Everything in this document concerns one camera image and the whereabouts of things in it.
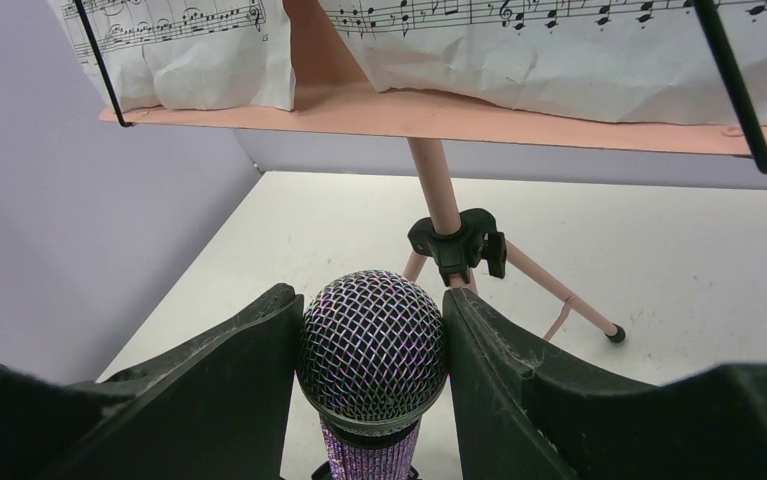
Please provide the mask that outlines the purple glitter microphone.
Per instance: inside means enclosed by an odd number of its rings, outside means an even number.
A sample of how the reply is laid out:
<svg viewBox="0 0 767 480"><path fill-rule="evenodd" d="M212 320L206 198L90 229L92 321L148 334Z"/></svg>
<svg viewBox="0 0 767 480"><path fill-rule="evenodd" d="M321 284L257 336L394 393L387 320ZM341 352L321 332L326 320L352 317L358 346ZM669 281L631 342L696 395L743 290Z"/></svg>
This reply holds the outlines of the purple glitter microphone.
<svg viewBox="0 0 767 480"><path fill-rule="evenodd" d="M327 453L313 478L418 478L421 418L448 375L442 314L415 282L362 270L326 285L303 314L296 365Z"/></svg>

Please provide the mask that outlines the sheet music page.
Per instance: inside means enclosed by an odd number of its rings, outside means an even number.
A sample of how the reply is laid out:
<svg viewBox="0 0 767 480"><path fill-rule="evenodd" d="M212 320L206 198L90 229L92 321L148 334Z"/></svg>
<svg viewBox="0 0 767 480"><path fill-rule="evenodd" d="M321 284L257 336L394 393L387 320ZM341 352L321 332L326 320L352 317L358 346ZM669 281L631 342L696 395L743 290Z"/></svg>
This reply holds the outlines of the sheet music page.
<svg viewBox="0 0 767 480"><path fill-rule="evenodd" d="M608 123L732 124L690 1L325 1L379 91Z"/></svg>
<svg viewBox="0 0 767 480"><path fill-rule="evenodd" d="M280 1L51 1L82 70L122 111L291 110L291 23Z"/></svg>

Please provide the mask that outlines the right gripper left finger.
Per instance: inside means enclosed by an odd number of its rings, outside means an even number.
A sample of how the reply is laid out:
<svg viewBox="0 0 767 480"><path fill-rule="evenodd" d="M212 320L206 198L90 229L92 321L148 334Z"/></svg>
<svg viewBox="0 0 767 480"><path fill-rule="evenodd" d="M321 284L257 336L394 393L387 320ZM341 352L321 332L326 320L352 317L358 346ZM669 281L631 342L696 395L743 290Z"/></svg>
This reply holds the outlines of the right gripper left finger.
<svg viewBox="0 0 767 480"><path fill-rule="evenodd" d="M278 284L102 382L0 364L0 479L276 479L303 299Z"/></svg>

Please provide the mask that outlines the pink folding music stand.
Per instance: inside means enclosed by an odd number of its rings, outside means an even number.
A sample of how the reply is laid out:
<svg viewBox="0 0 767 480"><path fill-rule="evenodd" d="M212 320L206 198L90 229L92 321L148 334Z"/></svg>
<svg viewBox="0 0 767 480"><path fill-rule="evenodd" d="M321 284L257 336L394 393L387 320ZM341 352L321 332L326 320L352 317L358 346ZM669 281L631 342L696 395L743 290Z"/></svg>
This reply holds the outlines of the pink folding music stand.
<svg viewBox="0 0 767 480"><path fill-rule="evenodd" d="M449 93L377 93L314 1L285 5L295 107L166 110L101 119L122 125L237 130L267 171L417 174L434 217L455 220L455 177L767 190L735 124L605 124L506 110ZM767 142L767 127L763 130Z"/></svg>

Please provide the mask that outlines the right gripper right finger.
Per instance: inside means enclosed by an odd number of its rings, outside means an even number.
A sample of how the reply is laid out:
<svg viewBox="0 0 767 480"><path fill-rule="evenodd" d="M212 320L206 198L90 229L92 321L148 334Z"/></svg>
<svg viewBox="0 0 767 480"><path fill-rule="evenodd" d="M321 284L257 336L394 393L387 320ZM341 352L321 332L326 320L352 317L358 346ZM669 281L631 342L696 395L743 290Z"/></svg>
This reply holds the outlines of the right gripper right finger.
<svg viewBox="0 0 767 480"><path fill-rule="evenodd" d="M467 479L767 479L767 364L654 386L592 365L467 289L443 300Z"/></svg>

